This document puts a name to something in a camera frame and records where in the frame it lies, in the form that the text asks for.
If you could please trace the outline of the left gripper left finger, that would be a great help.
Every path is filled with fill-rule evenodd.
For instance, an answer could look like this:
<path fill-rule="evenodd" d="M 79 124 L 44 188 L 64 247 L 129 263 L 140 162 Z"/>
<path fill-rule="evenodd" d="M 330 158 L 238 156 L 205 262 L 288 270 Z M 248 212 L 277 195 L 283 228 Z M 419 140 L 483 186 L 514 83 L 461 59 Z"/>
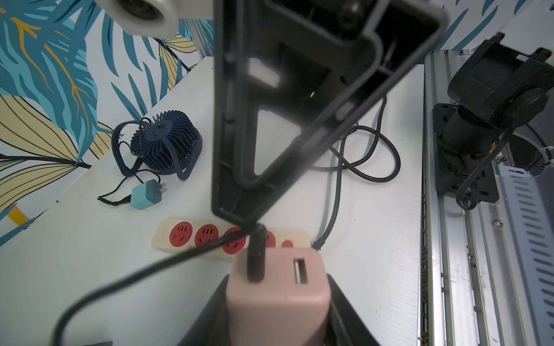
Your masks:
<path fill-rule="evenodd" d="M 378 341 L 366 328 L 349 300 L 331 275 L 331 300 L 325 326 L 324 345 L 373 345 Z M 180 345 L 230 345 L 229 318 L 225 292 L 229 277 L 226 275 L 193 323 L 180 340 Z"/>

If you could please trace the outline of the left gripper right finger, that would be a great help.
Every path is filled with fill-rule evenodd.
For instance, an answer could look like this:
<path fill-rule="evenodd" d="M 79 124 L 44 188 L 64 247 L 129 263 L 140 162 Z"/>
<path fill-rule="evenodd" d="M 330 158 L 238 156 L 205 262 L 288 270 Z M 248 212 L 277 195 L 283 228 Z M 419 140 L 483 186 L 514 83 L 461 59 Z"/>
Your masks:
<path fill-rule="evenodd" d="M 212 212 L 235 225 L 259 221 L 447 24 L 428 1 L 216 1 Z M 257 174 L 260 110 L 301 133 Z"/>

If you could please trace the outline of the pink plug adapter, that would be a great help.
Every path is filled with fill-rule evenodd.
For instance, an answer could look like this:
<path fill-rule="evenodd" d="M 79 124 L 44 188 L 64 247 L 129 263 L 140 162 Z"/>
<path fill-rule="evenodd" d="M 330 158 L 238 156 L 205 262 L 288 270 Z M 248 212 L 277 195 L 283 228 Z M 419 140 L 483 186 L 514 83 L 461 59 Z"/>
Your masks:
<path fill-rule="evenodd" d="M 265 277 L 248 280 L 238 252 L 226 289 L 231 345 L 322 345 L 330 308 L 323 259 L 312 248 L 268 248 Z"/>

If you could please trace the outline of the beige power strip red sockets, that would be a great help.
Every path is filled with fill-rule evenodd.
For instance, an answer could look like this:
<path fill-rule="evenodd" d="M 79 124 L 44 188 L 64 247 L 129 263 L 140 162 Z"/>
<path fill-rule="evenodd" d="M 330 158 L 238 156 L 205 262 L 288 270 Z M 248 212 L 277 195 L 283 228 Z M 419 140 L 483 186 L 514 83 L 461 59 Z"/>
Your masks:
<path fill-rule="evenodd" d="M 166 253 L 179 253 L 200 247 L 240 231 L 238 226 L 223 221 L 198 221 L 191 219 L 163 219 L 151 240 L 154 248 Z M 232 262 L 236 254 L 248 248 L 250 238 L 230 242 L 212 252 L 208 257 Z M 311 236 L 300 230 L 267 228 L 266 246 L 278 247 L 311 247 Z"/>

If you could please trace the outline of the teal plug adapter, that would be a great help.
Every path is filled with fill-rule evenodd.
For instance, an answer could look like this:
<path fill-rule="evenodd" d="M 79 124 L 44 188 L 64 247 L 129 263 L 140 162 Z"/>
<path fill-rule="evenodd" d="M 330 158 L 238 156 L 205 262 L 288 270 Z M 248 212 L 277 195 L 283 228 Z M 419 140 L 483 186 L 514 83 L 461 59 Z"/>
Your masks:
<path fill-rule="evenodd" d="M 144 210 L 158 204 L 162 200 L 166 184 L 157 180 L 149 180 L 131 191 L 131 206 L 136 210 Z"/>

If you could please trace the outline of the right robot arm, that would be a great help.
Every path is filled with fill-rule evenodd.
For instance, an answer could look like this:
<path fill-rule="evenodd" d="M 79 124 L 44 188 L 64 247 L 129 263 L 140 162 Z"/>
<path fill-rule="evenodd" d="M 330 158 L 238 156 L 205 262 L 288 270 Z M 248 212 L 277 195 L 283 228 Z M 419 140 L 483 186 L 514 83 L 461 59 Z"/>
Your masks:
<path fill-rule="evenodd" d="M 553 88 L 553 52 L 523 54 L 502 45 L 498 33 L 484 40 L 454 75 L 447 94 L 458 104 L 439 145 L 451 155 L 489 153 L 502 133 L 542 112 Z"/>

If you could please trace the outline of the navy desk fan center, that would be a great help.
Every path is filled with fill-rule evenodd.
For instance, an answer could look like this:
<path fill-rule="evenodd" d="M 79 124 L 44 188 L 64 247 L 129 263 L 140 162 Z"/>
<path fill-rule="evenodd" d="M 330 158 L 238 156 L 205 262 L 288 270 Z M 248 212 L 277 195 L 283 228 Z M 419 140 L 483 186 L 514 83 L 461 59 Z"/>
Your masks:
<path fill-rule="evenodd" d="M 130 143 L 131 153 L 136 157 L 132 167 L 127 167 L 119 149 L 119 135 L 127 125 L 137 125 Z M 143 119 L 118 125 L 111 138 L 116 164 L 124 177 L 135 175 L 141 165 L 146 165 L 155 174 L 176 174 L 187 180 L 203 147 L 203 138 L 189 117 L 181 111 L 162 112 L 150 123 Z"/>

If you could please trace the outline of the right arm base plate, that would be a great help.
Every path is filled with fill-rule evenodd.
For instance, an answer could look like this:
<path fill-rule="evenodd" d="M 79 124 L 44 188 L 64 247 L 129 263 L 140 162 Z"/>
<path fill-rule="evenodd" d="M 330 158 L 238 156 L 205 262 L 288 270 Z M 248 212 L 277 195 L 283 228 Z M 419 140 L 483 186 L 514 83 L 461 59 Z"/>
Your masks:
<path fill-rule="evenodd" d="M 455 197 L 465 179 L 493 151 L 502 131 L 463 107 L 445 103 L 434 106 L 432 120 L 437 192 Z"/>

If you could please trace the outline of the aluminium rail frame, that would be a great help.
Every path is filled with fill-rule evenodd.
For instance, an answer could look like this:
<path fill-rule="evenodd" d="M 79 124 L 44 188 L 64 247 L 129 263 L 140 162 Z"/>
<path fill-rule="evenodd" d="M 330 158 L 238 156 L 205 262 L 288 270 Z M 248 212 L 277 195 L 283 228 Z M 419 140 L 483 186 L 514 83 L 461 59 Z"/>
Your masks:
<path fill-rule="evenodd" d="M 553 168 L 538 176 L 505 149 L 492 164 L 494 203 L 461 209 L 437 189 L 435 105 L 469 59 L 439 50 L 424 62 L 424 345 L 553 344 Z"/>

